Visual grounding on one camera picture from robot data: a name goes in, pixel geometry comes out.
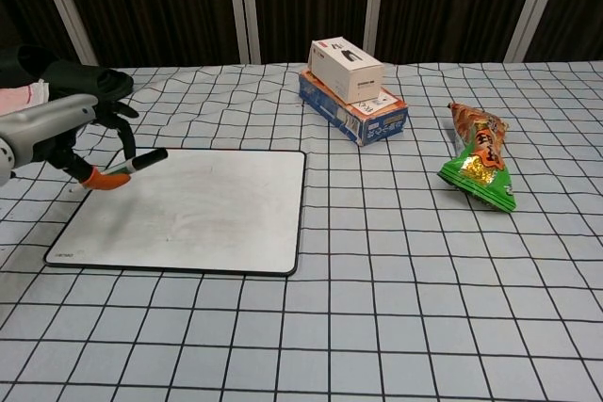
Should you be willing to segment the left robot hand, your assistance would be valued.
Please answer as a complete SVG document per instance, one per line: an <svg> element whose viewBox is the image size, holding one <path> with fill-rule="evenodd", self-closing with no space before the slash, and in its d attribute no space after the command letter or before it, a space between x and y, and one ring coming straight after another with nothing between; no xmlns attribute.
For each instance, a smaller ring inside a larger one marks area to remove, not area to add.
<svg viewBox="0 0 603 402"><path fill-rule="evenodd" d="M115 130L126 158L136 155L136 142L128 122L139 113L122 101L100 101L89 94L76 94L41 106L34 115L32 160L45 161L90 190L113 190L130 181L127 174L103 174L74 152L77 132L88 124Z"/></svg>

